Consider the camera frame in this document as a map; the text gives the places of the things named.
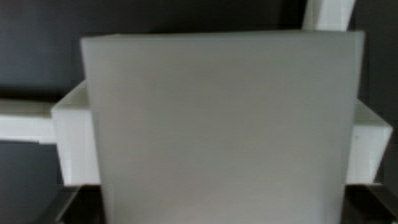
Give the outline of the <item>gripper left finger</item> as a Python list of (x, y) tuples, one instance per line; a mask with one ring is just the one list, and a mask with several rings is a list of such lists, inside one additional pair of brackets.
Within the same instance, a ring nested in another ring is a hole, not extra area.
[(41, 224), (107, 224), (98, 185), (63, 188), (43, 212)]

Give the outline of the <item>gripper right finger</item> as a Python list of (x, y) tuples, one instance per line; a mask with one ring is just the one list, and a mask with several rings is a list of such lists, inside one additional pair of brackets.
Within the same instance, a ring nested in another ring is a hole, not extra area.
[(351, 184), (340, 224), (398, 224), (398, 196), (383, 184)]

